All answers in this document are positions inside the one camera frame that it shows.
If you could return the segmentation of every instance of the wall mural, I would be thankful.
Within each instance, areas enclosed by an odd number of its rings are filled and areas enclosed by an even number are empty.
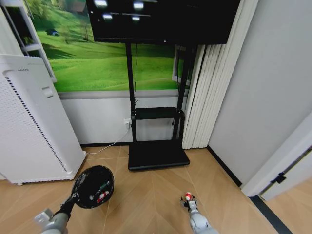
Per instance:
[[[28,3],[58,80],[57,91],[128,89],[125,45],[94,42],[85,0],[28,0]],[[133,45],[133,69],[135,48]],[[177,89],[177,82],[172,80],[174,54],[172,45],[138,44],[136,89]]]

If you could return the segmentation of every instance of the black tv stand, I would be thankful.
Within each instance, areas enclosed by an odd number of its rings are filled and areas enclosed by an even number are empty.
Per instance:
[[[178,94],[177,107],[136,108],[133,86],[131,44],[126,43],[128,80],[131,104],[131,127],[133,142],[129,145],[128,168],[131,171],[181,166],[190,164],[190,160],[182,149],[182,137],[184,129],[184,113],[182,111],[185,85],[190,69],[192,48],[186,47],[183,72]],[[136,120],[174,118],[174,130],[171,140],[137,141]]]

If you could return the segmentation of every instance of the baseboard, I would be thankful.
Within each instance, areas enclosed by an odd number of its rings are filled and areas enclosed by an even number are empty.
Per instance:
[[[212,156],[217,160],[220,166],[225,170],[225,172],[230,176],[230,178],[234,181],[234,183],[239,187],[242,185],[242,182],[234,175],[234,173],[228,168],[228,166],[219,158],[219,156],[215,153],[215,151],[207,146],[207,150],[212,154]]]
[[[119,146],[119,145],[129,145],[131,142],[117,142],[114,144],[114,146]],[[91,144],[80,144],[82,148],[84,147],[97,147],[97,146],[109,146],[113,143],[91,143]]]

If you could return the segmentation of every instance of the tv stand shelf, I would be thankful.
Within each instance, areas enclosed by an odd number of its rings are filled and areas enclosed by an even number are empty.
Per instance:
[[[138,141],[129,145],[130,171],[190,164],[179,140]]]
[[[136,119],[175,118],[179,110],[176,107],[136,108],[134,115]]]

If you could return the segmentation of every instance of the vertical blinds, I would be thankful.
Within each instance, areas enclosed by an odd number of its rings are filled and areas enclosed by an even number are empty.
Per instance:
[[[207,147],[258,0],[241,0],[224,45],[200,45],[186,106],[183,149]]]

